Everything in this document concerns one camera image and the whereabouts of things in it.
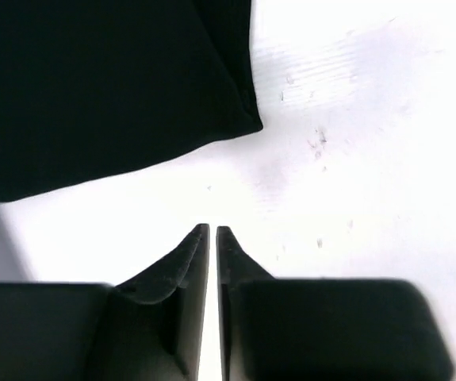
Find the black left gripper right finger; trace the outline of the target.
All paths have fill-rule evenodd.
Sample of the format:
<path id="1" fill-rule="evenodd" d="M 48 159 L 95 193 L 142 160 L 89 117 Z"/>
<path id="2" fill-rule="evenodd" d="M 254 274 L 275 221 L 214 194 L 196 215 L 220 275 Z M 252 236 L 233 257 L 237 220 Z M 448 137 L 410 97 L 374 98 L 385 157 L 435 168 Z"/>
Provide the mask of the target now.
<path id="1" fill-rule="evenodd" d="M 451 380 L 426 298 L 402 279 L 290 279 L 217 230 L 225 380 Z"/>

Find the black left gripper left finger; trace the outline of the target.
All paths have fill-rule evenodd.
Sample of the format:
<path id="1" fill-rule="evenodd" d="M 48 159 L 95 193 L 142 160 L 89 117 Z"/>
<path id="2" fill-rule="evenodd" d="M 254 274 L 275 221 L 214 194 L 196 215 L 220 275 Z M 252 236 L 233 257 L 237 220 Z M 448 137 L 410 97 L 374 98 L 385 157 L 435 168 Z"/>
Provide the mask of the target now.
<path id="1" fill-rule="evenodd" d="M 209 227 L 131 279 L 0 283 L 0 380 L 195 380 Z"/>

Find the black t-shirt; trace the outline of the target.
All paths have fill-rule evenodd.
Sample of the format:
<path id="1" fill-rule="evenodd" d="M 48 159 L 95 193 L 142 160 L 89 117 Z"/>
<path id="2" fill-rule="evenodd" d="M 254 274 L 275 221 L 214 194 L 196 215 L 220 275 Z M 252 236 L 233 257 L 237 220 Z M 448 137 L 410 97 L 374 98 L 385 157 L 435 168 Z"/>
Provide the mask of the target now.
<path id="1" fill-rule="evenodd" d="M 249 1 L 0 1 L 0 202 L 262 129 Z"/>

